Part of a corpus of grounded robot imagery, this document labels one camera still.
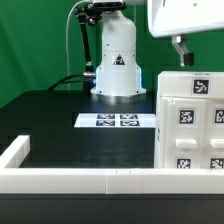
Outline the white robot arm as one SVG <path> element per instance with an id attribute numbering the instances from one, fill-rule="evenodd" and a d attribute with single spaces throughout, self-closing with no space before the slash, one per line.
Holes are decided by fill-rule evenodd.
<path id="1" fill-rule="evenodd" d="M 136 26 L 122 11 L 147 5 L 148 29 L 155 38 L 172 38 L 183 66 L 194 63 L 184 41 L 189 33 L 224 28 L 224 0 L 90 0 L 86 8 L 102 21 L 102 61 L 93 97 L 126 102 L 146 94 L 136 63 Z"/>

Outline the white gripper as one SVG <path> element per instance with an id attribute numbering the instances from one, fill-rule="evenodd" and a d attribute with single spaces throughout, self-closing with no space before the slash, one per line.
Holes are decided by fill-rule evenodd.
<path id="1" fill-rule="evenodd" d="M 172 45 L 182 66 L 194 65 L 184 34 L 224 28 L 224 0 L 148 0 L 147 13 L 154 37 L 174 35 Z"/>

